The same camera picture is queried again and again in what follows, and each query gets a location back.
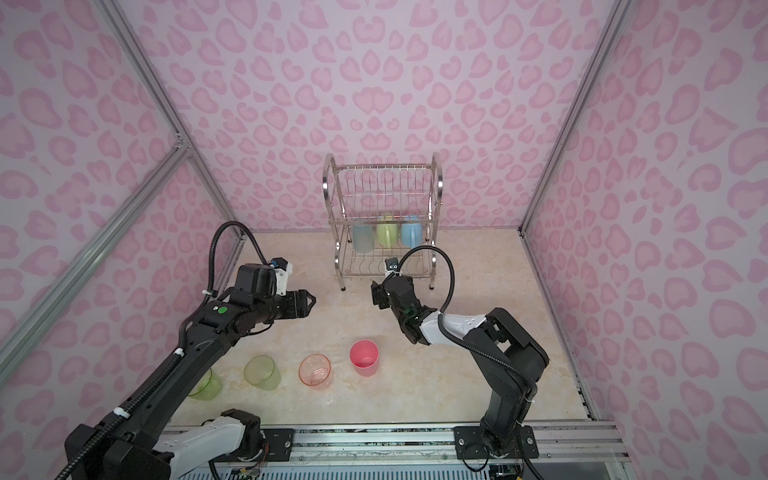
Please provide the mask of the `light blue ceramic mug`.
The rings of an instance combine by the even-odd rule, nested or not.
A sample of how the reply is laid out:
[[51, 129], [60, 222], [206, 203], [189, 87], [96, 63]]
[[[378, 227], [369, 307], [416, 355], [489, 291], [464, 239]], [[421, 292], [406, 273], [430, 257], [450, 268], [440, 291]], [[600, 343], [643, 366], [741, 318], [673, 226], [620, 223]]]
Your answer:
[[423, 243], [423, 225], [418, 215], [408, 215], [400, 226], [401, 243], [408, 249]]

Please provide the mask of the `light green ceramic mug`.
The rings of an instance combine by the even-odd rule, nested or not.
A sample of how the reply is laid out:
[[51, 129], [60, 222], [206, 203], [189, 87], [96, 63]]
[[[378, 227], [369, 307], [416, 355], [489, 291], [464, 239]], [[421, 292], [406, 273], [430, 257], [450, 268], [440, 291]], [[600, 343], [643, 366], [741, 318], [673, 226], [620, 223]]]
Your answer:
[[398, 244], [398, 225], [392, 215], [385, 214], [378, 218], [376, 236], [384, 249], [393, 249]]

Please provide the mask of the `translucent pink plastic cup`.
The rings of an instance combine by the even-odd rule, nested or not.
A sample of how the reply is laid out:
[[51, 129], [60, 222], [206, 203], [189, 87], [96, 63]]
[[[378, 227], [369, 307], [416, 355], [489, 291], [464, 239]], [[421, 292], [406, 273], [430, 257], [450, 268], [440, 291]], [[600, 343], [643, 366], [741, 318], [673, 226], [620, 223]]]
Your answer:
[[298, 367], [300, 382], [311, 389], [322, 390], [332, 381], [332, 364], [327, 356], [314, 353], [304, 358]]

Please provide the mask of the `translucent teal plastic cup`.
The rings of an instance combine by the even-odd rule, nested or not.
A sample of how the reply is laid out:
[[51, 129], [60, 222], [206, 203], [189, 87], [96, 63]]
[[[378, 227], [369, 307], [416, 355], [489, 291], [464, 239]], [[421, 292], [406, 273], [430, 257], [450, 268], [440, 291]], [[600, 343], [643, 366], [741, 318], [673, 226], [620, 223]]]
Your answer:
[[353, 249], [359, 254], [371, 253], [376, 246], [375, 232], [371, 224], [355, 223], [352, 225]]

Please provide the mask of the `translucent green plastic cup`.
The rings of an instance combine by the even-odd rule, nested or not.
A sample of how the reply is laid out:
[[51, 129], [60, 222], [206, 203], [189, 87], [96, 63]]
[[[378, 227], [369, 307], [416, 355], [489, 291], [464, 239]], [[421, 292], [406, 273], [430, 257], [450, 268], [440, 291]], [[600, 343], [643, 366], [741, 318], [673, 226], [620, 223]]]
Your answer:
[[248, 384], [264, 391], [275, 390], [281, 383], [277, 364], [268, 355], [250, 359], [243, 369], [243, 377]]

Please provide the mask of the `opaque pink plastic cup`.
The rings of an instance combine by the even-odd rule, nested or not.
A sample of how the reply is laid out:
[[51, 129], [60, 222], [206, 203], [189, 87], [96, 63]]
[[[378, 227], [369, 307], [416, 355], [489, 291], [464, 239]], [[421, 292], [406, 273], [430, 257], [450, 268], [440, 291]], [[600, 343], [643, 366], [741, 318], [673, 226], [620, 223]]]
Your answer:
[[352, 345], [349, 351], [349, 359], [359, 375], [371, 377], [378, 370], [378, 346], [369, 339], [359, 340]]

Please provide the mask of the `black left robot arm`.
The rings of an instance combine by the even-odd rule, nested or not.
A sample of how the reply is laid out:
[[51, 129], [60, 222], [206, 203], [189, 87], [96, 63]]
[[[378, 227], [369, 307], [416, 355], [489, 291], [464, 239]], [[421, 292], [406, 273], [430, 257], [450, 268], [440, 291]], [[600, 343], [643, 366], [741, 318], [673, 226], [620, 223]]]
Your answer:
[[287, 288], [292, 265], [282, 257], [240, 266], [234, 286], [183, 323], [178, 344], [150, 377], [96, 426], [79, 425], [65, 441], [61, 479], [172, 479], [221, 456], [262, 461], [268, 442], [258, 416], [238, 409], [169, 446], [161, 434], [212, 366], [241, 339], [275, 321], [307, 317], [316, 298]]

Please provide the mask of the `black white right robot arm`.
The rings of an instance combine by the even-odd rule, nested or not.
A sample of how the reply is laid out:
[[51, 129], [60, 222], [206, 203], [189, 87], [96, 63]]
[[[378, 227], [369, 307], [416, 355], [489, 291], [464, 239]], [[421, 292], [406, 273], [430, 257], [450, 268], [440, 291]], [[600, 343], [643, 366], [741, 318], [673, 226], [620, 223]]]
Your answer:
[[518, 447], [522, 423], [537, 394], [549, 356], [507, 310], [476, 316], [445, 314], [421, 303], [409, 276], [371, 284], [372, 303], [393, 312], [413, 344], [451, 345], [469, 351], [492, 394], [480, 421], [481, 441], [493, 456]]

